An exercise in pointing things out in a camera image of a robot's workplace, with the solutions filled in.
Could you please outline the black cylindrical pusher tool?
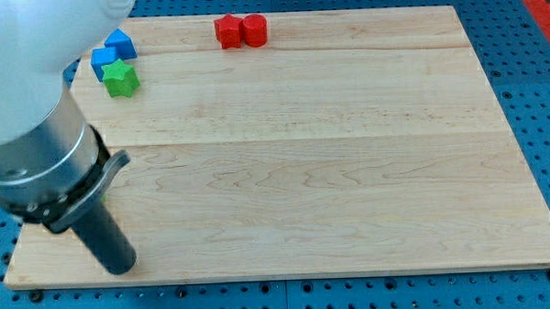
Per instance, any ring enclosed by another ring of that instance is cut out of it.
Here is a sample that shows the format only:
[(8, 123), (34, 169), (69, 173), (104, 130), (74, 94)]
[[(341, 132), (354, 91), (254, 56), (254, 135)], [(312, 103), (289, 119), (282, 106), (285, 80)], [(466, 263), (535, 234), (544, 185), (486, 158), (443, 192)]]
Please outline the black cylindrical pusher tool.
[(101, 202), (75, 221), (71, 229), (108, 273), (126, 273), (136, 263), (136, 250)]

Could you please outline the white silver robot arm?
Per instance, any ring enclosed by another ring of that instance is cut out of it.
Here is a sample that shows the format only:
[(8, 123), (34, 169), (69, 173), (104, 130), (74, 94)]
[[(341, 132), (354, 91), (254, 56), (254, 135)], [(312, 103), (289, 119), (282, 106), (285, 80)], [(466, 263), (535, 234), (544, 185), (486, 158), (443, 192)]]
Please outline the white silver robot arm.
[(54, 234), (74, 231), (115, 275), (137, 253), (102, 198), (129, 157), (109, 151), (63, 73), (135, 1), (0, 0), (0, 207)]

